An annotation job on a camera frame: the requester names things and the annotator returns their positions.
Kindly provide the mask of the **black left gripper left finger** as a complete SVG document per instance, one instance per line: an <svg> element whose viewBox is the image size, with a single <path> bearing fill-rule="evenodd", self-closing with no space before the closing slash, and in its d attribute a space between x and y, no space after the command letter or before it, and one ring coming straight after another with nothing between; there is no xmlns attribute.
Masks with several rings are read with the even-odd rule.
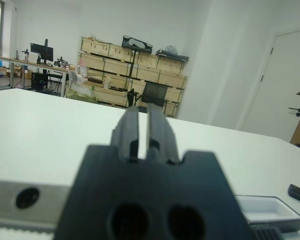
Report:
<svg viewBox="0 0 300 240"><path fill-rule="evenodd" d="M137 161L139 150L139 110L126 109L111 134L111 145L118 148L121 160Z"/></svg>

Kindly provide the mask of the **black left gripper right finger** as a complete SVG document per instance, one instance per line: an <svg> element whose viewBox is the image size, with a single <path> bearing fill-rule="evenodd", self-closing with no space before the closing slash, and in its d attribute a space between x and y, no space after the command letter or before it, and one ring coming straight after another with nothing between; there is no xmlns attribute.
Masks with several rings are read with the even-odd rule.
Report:
<svg viewBox="0 0 300 240"><path fill-rule="evenodd" d="M150 103L147 108L147 144L148 148L155 148L162 161L178 164L179 154L175 134L162 109Z"/></svg>

